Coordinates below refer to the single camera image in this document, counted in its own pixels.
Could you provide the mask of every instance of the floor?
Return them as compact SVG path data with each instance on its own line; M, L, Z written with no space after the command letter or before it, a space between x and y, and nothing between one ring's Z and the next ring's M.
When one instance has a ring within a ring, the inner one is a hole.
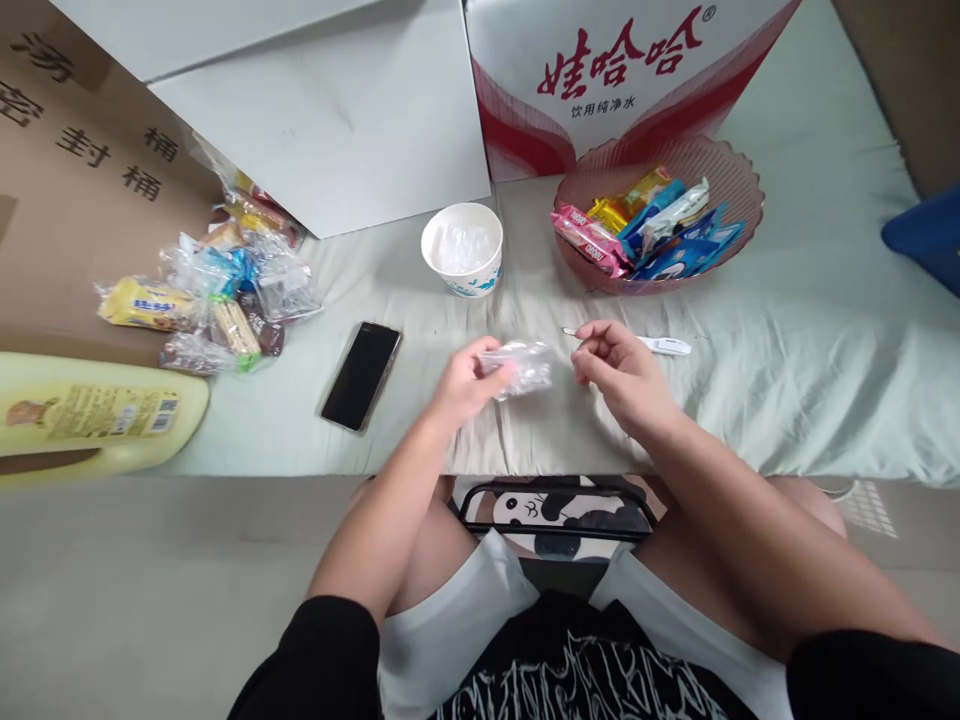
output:
M357 482L110 478L0 497L0 717L226 717ZM844 512L960 645L960 492L865 483Z

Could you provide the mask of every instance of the panda pattern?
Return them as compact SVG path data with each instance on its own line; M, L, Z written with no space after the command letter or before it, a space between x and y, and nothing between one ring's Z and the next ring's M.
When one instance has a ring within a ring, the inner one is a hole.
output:
M500 494L493 506L493 522L503 525L574 527L611 530L649 531L640 510L618 497L579 495L577 487L627 487L643 495L643 490L619 475L595 478L581 475L538 477L516 492ZM570 492L538 492L537 485L569 485ZM618 543L576 536L508 535L512 541L545 560L606 562Z

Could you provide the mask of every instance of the yellow plastic bottle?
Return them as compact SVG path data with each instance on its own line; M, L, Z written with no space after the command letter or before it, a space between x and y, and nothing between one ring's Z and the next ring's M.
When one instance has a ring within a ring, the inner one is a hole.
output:
M209 399L206 381L168 370L0 352L0 458L91 451L68 465L0 472L0 488L159 465L190 439Z

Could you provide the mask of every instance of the black shirt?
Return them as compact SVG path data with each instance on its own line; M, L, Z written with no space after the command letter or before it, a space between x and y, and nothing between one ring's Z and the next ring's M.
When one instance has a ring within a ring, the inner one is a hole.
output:
M370 613L307 600L237 698L230 720L378 718L380 636ZM814 637L787 665L796 720L960 718L960 655L862 631ZM704 668L658 652L619 603L600 612L559 593L507 621L448 718L744 718L754 715Z

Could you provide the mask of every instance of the pink glass bowl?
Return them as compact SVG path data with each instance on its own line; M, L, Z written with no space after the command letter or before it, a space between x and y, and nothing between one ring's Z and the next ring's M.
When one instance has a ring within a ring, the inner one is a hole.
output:
M760 176L754 172L753 163L734 152L730 143L717 142L702 135L628 149L618 147L616 141L611 140L587 153L573 172L563 179L557 189L554 208L559 211L560 203L566 202L587 211L593 207L594 198L624 192L658 165L666 165L671 175L683 180L688 188L706 177L710 181L710 207L727 203L724 223L742 220L746 227L736 243L711 268L688 278L667 280L613 280L557 233L560 254L587 287L614 295L654 295L677 290L728 262L753 238L763 220L765 196L760 190Z

